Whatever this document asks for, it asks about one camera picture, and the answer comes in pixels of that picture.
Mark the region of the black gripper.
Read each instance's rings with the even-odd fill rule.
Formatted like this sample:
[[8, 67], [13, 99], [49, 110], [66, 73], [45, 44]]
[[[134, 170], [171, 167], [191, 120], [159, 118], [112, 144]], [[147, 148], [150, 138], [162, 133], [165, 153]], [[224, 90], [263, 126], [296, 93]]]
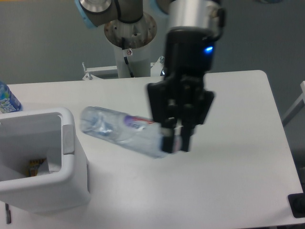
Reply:
[[165, 80], [147, 85], [152, 118], [161, 126], [161, 150], [166, 153], [174, 148], [176, 104], [182, 151], [190, 151], [195, 127], [205, 122], [214, 92], [205, 90], [203, 78], [211, 69], [215, 42], [210, 29], [177, 28], [166, 36]]

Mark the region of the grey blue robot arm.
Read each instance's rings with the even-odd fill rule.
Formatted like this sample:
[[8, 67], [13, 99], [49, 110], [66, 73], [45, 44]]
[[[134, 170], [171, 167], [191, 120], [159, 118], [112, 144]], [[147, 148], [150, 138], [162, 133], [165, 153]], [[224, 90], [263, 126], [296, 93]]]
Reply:
[[[148, 47], [157, 34], [152, 16], [141, 0], [77, 0], [75, 5], [89, 28], [104, 26], [108, 41], [118, 48], [120, 78], [151, 74]], [[173, 152], [174, 130], [181, 123], [181, 149], [189, 151], [191, 136], [202, 125], [214, 100], [204, 88], [216, 42], [225, 26], [226, 12], [219, 0], [157, 0], [159, 11], [169, 17], [165, 39], [164, 77], [147, 85], [152, 118], [161, 126], [161, 149]]]

